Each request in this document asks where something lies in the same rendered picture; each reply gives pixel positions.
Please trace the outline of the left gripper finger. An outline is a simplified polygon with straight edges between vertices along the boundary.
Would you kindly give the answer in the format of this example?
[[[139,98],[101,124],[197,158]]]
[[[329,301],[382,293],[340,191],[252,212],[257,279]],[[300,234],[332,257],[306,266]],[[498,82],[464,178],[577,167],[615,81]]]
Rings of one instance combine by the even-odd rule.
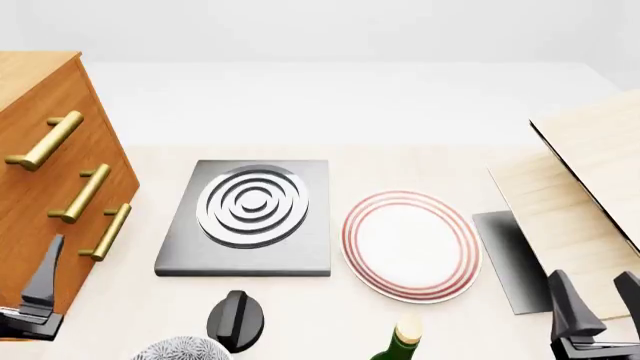
[[[53,306],[55,273],[65,236],[54,236],[39,268],[22,291],[22,305]]]

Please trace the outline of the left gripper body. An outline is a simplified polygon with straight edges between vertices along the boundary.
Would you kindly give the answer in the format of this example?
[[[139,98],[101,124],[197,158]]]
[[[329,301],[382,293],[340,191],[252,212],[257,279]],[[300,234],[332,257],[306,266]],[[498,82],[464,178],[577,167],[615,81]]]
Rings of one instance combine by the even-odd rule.
[[[40,317],[21,314],[16,308],[0,307],[0,340],[54,341],[63,321],[63,314]]]

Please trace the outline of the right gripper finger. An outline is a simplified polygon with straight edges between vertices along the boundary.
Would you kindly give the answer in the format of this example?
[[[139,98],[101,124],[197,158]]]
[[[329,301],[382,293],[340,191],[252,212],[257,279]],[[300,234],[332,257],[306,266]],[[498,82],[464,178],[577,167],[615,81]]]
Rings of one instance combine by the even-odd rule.
[[[588,308],[563,270],[548,277],[552,299],[551,339],[594,337],[606,330],[605,324]]]
[[[615,287],[636,327],[640,327],[640,279],[632,272],[622,272],[614,279]]]

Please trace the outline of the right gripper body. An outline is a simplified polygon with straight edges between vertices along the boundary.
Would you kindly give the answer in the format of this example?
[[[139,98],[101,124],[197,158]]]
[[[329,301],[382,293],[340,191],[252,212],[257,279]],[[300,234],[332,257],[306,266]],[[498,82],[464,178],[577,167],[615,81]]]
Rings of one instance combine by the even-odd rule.
[[[601,342],[601,329],[553,331],[551,350],[556,360],[640,360],[640,343]]]

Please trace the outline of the wooden drawer front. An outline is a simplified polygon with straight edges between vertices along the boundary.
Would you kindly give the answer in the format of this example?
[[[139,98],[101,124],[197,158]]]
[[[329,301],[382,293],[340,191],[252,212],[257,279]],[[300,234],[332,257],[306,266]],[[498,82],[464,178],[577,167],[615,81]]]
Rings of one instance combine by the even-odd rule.
[[[20,165],[4,162],[7,155],[25,155],[50,130],[47,119],[77,110],[84,121],[38,169],[72,160],[120,160],[119,150],[94,90],[79,61],[73,59],[0,111],[0,230],[33,228],[38,176]]]
[[[54,300],[55,311],[65,313],[94,265],[78,252],[98,245],[113,220],[104,210],[129,203],[139,182],[121,146],[97,116],[86,116],[38,170],[5,163],[8,155],[26,154],[50,129],[45,119],[0,128],[0,306],[20,305],[20,293],[51,241],[62,235]],[[90,182],[81,172],[102,164],[110,173],[75,223],[48,217],[48,212],[68,209]]]
[[[108,165],[110,172],[76,222],[68,224],[62,218],[50,218],[48,212],[68,209],[82,188],[88,185],[90,179],[80,176],[80,173],[97,170],[102,164]],[[90,251],[98,245],[113,219],[105,215],[104,210],[118,209],[123,203],[128,203],[137,191],[139,182],[125,161],[115,158],[47,164],[35,175],[38,176],[37,190],[40,193],[36,197],[33,230],[42,236],[43,248],[48,248],[53,236],[65,236],[56,269],[54,296],[54,311],[64,314],[95,264],[90,255],[81,255],[79,252]]]

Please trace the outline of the wooden cabinet with drawers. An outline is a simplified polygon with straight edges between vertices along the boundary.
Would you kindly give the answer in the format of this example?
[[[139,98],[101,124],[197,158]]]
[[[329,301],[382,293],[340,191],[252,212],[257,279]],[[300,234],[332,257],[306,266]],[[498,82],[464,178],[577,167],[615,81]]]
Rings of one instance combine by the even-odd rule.
[[[16,101],[21,95],[25,95],[26,92],[38,85],[42,80],[49,77],[62,65],[67,62],[77,59],[81,66],[83,73],[86,75],[91,89],[94,90],[96,99],[102,107],[104,119],[106,125],[111,131],[119,145],[121,143],[114,131],[108,116],[99,100],[99,97],[91,83],[91,80],[81,62],[81,55],[72,51],[0,51],[0,111],[4,110],[14,101]],[[127,158],[127,162],[131,167],[132,172],[134,170]],[[21,314],[35,315],[40,317],[48,317],[54,311],[55,300],[53,306],[31,306],[22,305],[22,298],[20,305],[16,307]]]

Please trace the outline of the flat stove plate with rings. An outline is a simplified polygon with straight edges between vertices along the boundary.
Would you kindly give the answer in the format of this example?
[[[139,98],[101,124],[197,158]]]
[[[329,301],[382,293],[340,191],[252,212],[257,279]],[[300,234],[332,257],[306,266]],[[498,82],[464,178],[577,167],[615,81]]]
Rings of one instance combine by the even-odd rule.
[[[197,161],[154,272],[329,276],[328,161]]]

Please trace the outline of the black and white patterned bowl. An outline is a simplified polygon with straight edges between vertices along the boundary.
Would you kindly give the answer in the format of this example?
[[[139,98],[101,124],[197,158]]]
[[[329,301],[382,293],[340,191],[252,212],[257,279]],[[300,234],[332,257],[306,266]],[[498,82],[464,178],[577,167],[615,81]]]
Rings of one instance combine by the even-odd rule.
[[[234,360],[217,341],[194,336],[167,338],[149,345],[130,360]]]

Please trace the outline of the pale wooden box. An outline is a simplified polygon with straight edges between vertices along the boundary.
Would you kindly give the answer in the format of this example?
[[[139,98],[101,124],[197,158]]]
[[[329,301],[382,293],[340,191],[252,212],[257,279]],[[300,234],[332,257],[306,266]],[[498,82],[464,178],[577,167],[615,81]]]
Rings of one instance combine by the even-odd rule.
[[[530,127],[542,141],[489,167],[542,269],[600,320],[628,317],[613,279],[640,276],[640,90]]]

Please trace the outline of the white plate with red rings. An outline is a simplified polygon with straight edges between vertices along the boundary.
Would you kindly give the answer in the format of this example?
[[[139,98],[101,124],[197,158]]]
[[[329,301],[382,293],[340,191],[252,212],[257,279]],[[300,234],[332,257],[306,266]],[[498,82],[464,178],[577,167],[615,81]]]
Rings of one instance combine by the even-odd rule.
[[[460,296],[483,262],[467,218],[440,198],[416,191],[382,191],[360,200],[346,215],[340,245],[364,284],[414,304]]]

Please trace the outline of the green glass bottle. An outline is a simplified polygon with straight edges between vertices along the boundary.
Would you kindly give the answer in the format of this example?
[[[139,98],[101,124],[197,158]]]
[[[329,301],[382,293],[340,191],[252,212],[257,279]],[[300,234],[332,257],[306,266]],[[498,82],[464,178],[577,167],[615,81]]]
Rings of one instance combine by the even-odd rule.
[[[405,315],[396,323],[386,350],[370,360],[411,360],[423,335],[422,320],[415,314]]]

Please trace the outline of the round black stove knob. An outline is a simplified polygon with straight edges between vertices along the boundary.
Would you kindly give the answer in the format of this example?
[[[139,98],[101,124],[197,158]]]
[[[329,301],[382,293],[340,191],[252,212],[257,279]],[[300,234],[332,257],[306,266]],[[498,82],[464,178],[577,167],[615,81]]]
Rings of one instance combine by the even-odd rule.
[[[241,353],[256,344],[264,326],[259,302],[243,290],[232,290],[210,312],[206,331],[230,353]]]

